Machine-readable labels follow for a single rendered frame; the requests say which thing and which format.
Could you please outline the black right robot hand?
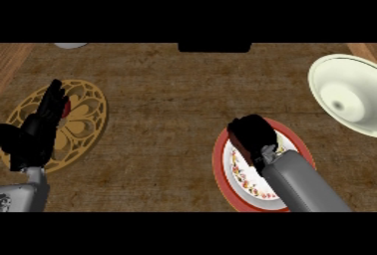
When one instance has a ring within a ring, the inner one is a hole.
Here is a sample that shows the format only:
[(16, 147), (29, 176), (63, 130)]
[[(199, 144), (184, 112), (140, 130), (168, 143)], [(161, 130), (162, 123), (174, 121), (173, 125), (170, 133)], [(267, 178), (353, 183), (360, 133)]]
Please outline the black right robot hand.
[(260, 115), (248, 115), (233, 119), (226, 126), (226, 132), (232, 132), (241, 145), (249, 152), (252, 167), (257, 173), (266, 167), (264, 153), (275, 153), (277, 149), (276, 133)]

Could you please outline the cream bowl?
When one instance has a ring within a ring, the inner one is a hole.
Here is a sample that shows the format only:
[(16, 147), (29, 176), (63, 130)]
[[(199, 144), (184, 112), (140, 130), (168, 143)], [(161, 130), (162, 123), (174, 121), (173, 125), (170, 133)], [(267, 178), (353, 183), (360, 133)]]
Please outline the cream bowl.
[(309, 68), (307, 84), (331, 117), (356, 132), (377, 137), (377, 64), (351, 55), (326, 55)]

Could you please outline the red rimmed floral plate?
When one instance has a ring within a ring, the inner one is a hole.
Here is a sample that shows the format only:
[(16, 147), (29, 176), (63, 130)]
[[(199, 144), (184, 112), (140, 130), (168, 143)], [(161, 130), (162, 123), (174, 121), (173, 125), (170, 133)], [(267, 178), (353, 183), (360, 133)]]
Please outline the red rimmed floral plate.
[[(309, 149), (292, 130), (272, 119), (269, 122), (277, 138), (276, 153), (297, 151), (310, 165), (314, 165)], [(239, 151), (221, 130), (211, 153), (211, 168), (220, 193), (236, 211), (286, 212), (288, 208), (255, 169), (242, 158)]]

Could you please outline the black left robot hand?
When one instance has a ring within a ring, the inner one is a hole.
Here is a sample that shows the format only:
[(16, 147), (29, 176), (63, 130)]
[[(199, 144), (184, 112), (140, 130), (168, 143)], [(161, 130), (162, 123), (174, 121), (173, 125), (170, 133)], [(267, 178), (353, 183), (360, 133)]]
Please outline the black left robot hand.
[(48, 162), (68, 100), (62, 82), (53, 80), (36, 112), (25, 118), (22, 125), (0, 124), (0, 149), (10, 155), (11, 171), (41, 167)]

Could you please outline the reddish brown sweet potato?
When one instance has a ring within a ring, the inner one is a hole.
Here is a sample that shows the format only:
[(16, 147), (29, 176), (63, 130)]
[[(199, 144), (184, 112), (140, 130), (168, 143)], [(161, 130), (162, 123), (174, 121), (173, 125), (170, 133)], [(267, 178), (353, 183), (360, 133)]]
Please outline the reddish brown sweet potato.
[(241, 155), (242, 155), (242, 158), (243, 158), (243, 160), (245, 160), (248, 166), (252, 166), (252, 161), (251, 161), (251, 158), (249, 158), (249, 152), (248, 152), (248, 150), (243, 148), (243, 146), (241, 145), (241, 142), (239, 142), (239, 140), (236, 139), (236, 136), (233, 135), (232, 132), (229, 132), (227, 137), (229, 137), (229, 141), (230, 141), (233, 147), (236, 148), (238, 152), (239, 152)]

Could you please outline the black appliance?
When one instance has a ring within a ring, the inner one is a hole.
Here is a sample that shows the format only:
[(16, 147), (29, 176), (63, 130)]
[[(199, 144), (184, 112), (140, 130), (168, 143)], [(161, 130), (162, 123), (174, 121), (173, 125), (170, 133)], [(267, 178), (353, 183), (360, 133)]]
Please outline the black appliance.
[(249, 46), (249, 43), (178, 43), (178, 51), (183, 53), (246, 53)]

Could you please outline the golden openwork round trivet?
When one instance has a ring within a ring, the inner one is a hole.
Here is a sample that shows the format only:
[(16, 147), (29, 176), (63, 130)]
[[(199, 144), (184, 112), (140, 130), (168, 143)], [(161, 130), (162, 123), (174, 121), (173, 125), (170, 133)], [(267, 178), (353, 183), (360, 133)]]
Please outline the golden openwork round trivet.
[(63, 80), (69, 97), (68, 110), (56, 131), (54, 150), (44, 170), (47, 173), (69, 166), (96, 144), (107, 122), (107, 102), (103, 92), (84, 80)]

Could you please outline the pale grey round object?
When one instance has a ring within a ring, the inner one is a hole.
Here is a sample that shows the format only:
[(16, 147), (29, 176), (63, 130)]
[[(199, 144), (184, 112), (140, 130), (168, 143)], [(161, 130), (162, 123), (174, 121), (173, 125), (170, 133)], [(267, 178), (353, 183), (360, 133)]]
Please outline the pale grey round object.
[(54, 43), (54, 45), (60, 48), (60, 49), (76, 49), (81, 48), (87, 45), (87, 43)]

